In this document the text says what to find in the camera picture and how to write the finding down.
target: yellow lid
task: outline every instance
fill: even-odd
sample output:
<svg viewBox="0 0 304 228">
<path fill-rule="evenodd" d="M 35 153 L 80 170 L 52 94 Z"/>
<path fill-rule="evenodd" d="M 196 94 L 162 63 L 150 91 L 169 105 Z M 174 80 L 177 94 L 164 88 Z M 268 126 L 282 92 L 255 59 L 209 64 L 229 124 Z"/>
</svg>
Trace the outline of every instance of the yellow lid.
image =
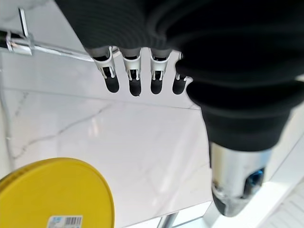
<svg viewBox="0 0 304 228">
<path fill-rule="evenodd" d="M 83 161 L 38 161 L 0 180 L 0 227 L 113 228 L 113 198 L 100 173 Z"/>
</svg>

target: metal hook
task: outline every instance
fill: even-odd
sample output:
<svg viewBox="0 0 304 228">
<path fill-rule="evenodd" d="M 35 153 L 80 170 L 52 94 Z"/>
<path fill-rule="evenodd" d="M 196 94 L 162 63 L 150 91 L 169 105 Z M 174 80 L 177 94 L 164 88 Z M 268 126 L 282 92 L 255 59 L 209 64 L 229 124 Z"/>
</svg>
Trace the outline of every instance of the metal hook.
<svg viewBox="0 0 304 228">
<path fill-rule="evenodd" d="M 26 38 L 28 38 L 29 37 L 29 30 L 28 30 L 27 21 L 26 21 L 26 18 L 25 18 L 25 11 L 24 11 L 23 8 L 18 8 L 18 12 L 19 12 L 19 18 L 20 18 L 20 22 L 21 22 L 23 35 Z"/>
</svg>

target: barcode label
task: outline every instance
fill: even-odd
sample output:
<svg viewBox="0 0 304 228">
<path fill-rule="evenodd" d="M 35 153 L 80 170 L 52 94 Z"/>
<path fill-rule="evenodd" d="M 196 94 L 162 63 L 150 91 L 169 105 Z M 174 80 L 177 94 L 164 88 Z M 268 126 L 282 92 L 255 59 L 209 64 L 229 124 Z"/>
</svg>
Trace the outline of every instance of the barcode label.
<svg viewBox="0 0 304 228">
<path fill-rule="evenodd" d="M 82 215 L 54 215 L 48 219 L 47 228 L 81 228 Z"/>
<path fill-rule="evenodd" d="M 66 218 L 66 225 L 80 225 L 81 224 L 81 217 L 67 217 Z"/>
</svg>

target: barcode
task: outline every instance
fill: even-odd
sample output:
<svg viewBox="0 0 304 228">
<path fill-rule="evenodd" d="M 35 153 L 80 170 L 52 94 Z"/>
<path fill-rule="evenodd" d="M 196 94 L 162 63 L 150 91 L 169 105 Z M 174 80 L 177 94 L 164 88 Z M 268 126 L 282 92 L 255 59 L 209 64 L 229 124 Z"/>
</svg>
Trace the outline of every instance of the barcode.
<svg viewBox="0 0 304 228">
<path fill-rule="evenodd" d="M 81 224 L 81 217 L 67 217 L 66 218 L 66 225 L 80 225 Z"/>
</svg>

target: gray vein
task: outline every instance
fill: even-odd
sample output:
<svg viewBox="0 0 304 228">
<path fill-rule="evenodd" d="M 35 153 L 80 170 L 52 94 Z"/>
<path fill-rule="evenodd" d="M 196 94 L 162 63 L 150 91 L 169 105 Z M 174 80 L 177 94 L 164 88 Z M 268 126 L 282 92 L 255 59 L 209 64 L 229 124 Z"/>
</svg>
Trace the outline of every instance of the gray vein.
<svg viewBox="0 0 304 228">
<path fill-rule="evenodd" d="M 28 98 L 29 96 L 29 92 L 22 92 L 23 96 L 22 98 L 20 99 L 20 101 L 18 102 L 18 107 L 15 111 L 15 115 L 14 115 L 14 118 L 17 118 L 19 115 L 20 115 L 20 112 L 21 112 L 21 109 L 26 101 L 26 99 Z"/>
<path fill-rule="evenodd" d="M 103 111 L 107 110 L 108 108 L 110 108 L 112 106 L 112 104 L 109 104 L 107 105 L 106 107 L 103 107 L 101 108 L 97 113 L 93 114 L 93 115 L 90 115 L 86 118 L 83 118 L 83 119 L 80 119 L 80 120 L 77 120 L 75 122 L 72 122 L 70 124 L 68 124 L 66 127 L 62 128 L 61 130 L 59 130 L 56 134 L 53 134 L 53 135 L 47 135 L 47 136 L 43 136 L 43 137 L 39 137 L 39 138 L 36 138 L 36 139 L 33 139 L 33 140 L 30 140 L 27 144 L 25 144 L 24 146 L 21 147 L 21 152 L 16 155 L 16 156 L 13 156 L 13 159 L 16 160 L 18 158 L 20 158 L 21 156 L 23 156 L 28 148 L 38 142 L 42 142 L 42 141 L 47 141 L 47 140 L 52 140 L 58 136 L 60 136 L 62 133 L 64 133 L 65 131 L 67 131 L 68 129 L 70 129 L 71 127 L 79 124 L 79 123 L 83 123 L 85 121 L 88 121 L 94 117 L 96 117 L 97 115 L 99 115 L 100 113 L 102 113 Z"/>
</svg>

